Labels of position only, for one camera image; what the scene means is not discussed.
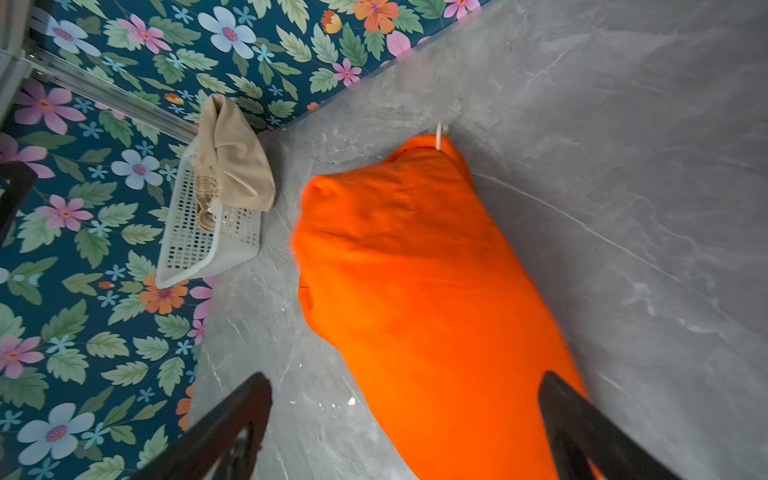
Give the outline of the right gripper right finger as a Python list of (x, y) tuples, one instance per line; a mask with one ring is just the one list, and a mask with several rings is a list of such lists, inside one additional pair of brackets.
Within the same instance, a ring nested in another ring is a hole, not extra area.
[(543, 376), (538, 404), (560, 479), (678, 477), (553, 371)]

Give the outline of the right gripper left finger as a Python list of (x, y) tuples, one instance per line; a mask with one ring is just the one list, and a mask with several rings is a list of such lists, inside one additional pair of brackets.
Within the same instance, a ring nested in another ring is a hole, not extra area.
[(133, 477), (249, 479), (267, 431), (271, 407), (271, 383), (257, 372)]

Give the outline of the orange shorts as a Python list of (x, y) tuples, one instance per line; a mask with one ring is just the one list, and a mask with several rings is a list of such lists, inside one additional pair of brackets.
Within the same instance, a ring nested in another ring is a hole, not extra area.
[(556, 477), (539, 385), (582, 381), (449, 140), (313, 178), (293, 251), (308, 325), (417, 477)]

